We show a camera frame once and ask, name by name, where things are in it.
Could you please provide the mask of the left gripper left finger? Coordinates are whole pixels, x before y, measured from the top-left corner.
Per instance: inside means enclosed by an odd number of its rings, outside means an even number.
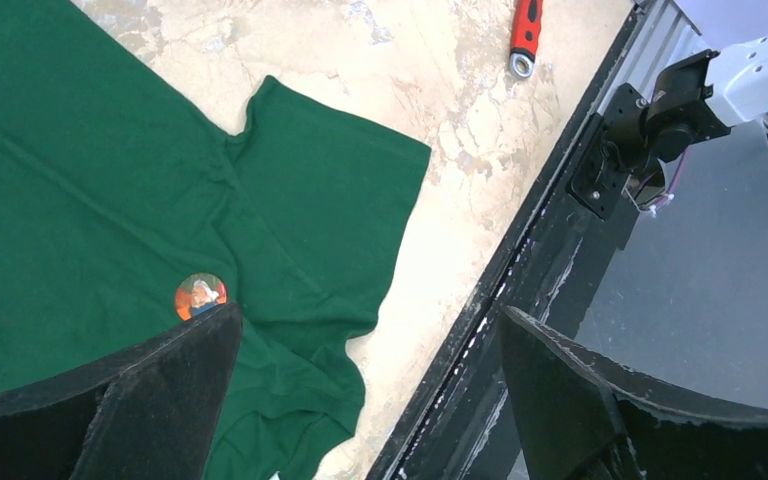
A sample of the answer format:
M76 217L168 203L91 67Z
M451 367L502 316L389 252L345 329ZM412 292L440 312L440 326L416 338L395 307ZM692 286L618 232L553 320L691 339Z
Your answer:
M0 479L198 479L242 338L227 303L0 393Z

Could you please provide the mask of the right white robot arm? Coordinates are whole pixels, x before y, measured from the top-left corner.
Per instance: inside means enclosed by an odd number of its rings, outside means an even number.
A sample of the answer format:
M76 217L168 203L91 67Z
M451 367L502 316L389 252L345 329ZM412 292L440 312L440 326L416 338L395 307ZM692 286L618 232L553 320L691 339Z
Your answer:
M567 192L608 218L631 178L646 182L696 143L768 114L768 35L705 49L664 69L650 100L620 85L585 124Z

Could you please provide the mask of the orange round brooch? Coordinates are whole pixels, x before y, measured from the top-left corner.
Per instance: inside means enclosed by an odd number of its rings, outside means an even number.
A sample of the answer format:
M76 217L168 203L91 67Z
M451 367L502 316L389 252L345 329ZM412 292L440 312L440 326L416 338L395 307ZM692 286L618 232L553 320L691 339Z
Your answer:
M175 311L183 321L227 301L226 285L211 273L190 275L178 286L174 296Z

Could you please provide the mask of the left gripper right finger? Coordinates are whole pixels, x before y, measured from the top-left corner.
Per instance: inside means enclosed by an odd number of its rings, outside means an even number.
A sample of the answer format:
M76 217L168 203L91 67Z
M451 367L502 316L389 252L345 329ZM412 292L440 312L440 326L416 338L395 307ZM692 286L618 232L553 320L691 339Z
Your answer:
M768 479L768 409L633 370L515 307L499 331L532 478Z

